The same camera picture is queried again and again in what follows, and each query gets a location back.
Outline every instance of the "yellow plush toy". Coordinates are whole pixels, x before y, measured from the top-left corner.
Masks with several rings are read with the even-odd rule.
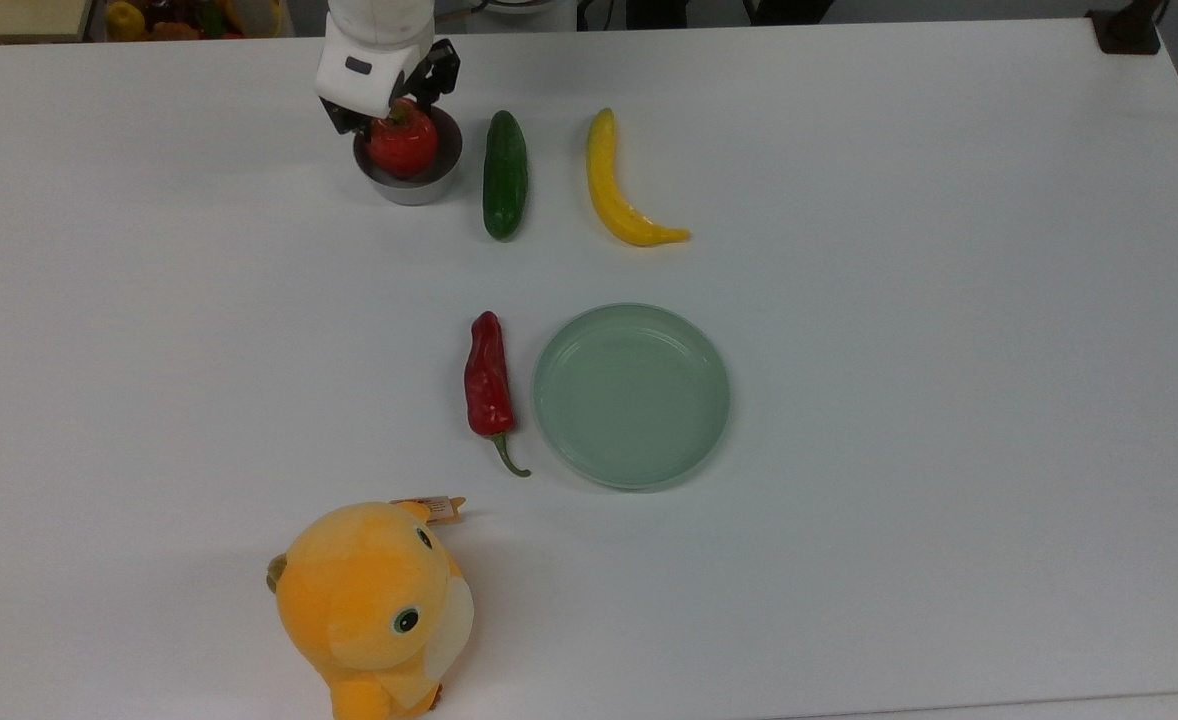
[[[474,628],[474,596],[421,502],[320,516],[269,566],[297,650],[332,692],[336,720],[415,716]]]

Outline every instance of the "green cucumber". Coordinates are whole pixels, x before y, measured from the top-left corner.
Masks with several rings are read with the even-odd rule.
[[[483,224],[499,242],[510,240],[527,205],[527,141],[508,110],[492,117],[483,163]]]

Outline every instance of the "red chili pepper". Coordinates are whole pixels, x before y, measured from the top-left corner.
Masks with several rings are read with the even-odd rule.
[[[474,348],[465,364],[465,401],[470,429],[496,443],[510,473],[528,477],[531,471],[514,465],[505,447],[505,432],[512,430],[512,408],[508,399],[505,342],[501,338],[501,322],[492,311],[474,321]]]

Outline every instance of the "yellow banana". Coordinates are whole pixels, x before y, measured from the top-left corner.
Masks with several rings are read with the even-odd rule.
[[[630,245],[662,245],[681,242],[691,233],[680,227],[666,227],[641,214],[616,184],[616,115],[602,108],[589,126],[585,146],[585,167],[589,170],[589,199],[607,229]]]

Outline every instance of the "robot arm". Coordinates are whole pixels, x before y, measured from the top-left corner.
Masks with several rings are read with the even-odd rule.
[[[336,131],[366,132],[393,100],[428,106],[456,87],[451,41],[434,42],[434,0],[329,0],[315,91]]]

